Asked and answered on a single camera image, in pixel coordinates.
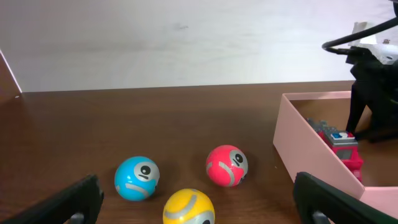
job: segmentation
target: red ball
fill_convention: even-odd
[[[223,187],[233,187],[242,182],[248,172],[248,160],[235,146],[218,146],[206,160],[210,179]]]

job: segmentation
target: white wall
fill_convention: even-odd
[[[321,49],[387,0],[0,0],[22,91],[352,80]]]

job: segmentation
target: toy train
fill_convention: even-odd
[[[362,182],[362,158],[358,153],[358,142],[352,133],[339,131],[328,125],[326,121],[314,122],[307,119],[310,126],[318,133],[330,149],[341,159],[343,164]]]

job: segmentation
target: cartoon eye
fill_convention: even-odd
[[[159,168],[157,168],[157,166],[151,162],[138,163],[134,167],[134,175],[143,182],[156,180],[156,184],[160,177]]]
[[[238,167],[243,169],[244,174],[247,174],[248,172],[248,160],[246,159],[246,156],[239,151],[239,150],[232,150],[229,153],[229,158],[231,159],[232,166]]]
[[[214,214],[212,211],[205,211],[183,224],[214,224]]]

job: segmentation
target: ball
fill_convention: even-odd
[[[151,196],[160,178],[154,161],[136,156],[124,161],[114,175],[114,186],[122,198],[141,201]]]
[[[211,200],[195,189],[175,192],[163,210],[163,224],[214,224],[215,212]]]
[[[212,150],[206,160],[206,172],[209,178],[223,187],[240,184],[248,173],[246,156],[235,146],[218,146]]]

